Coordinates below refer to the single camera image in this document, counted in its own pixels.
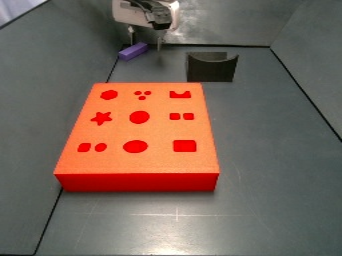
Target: star-shaped hole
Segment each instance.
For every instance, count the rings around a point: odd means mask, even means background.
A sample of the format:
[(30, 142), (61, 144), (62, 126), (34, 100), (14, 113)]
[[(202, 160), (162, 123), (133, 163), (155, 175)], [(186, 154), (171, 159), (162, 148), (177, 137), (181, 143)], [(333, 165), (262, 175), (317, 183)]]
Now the star-shaped hole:
[(98, 125), (101, 126), (106, 121), (113, 121), (110, 115), (111, 115), (111, 112), (107, 112), (107, 113), (98, 112), (97, 117), (94, 117), (91, 121), (98, 122)]

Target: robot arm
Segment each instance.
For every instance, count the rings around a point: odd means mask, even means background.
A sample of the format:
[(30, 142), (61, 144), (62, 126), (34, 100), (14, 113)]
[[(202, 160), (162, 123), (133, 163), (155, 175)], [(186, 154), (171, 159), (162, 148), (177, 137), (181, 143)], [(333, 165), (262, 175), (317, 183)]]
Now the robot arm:
[(145, 12), (147, 23), (155, 30), (169, 29), (173, 24), (173, 14), (169, 6), (150, 0), (126, 0), (131, 7), (139, 7)]
[(174, 31), (179, 26), (178, 0), (113, 0), (113, 14), (118, 22), (150, 27), (154, 30)]

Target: orange shape sorter box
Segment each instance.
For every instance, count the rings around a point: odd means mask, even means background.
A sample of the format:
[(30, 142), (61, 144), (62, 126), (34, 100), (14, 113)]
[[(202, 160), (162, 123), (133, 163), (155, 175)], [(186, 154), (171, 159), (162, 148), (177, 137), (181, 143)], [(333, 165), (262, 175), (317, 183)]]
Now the orange shape sorter box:
[(55, 176), (67, 191), (213, 191), (220, 164), (200, 83), (99, 83)]

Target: purple object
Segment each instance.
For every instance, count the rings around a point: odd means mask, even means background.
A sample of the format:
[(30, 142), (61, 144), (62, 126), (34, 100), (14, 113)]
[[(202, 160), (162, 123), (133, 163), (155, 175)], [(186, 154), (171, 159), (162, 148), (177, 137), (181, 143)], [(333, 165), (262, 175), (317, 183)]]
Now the purple object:
[(119, 58), (127, 61), (135, 58), (142, 53), (145, 53), (147, 49), (149, 49), (147, 44), (138, 43), (119, 52)]

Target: gray wall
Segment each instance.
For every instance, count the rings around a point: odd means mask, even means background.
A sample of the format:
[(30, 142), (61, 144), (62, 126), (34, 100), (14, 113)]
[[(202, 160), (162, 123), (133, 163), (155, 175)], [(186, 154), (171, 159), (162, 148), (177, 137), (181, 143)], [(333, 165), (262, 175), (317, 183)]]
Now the gray wall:
[[(179, 0), (181, 26), (166, 36), (171, 44), (270, 46), (302, 0)], [(157, 33), (138, 28), (157, 43)], [(129, 43), (127, 30), (121, 36)]]
[(111, 0), (51, 1), (0, 30), (2, 255), (35, 252), (61, 191), (61, 151), (121, 46)]
[(342, 2), (310, 0), (272, 48), (342, 136)]

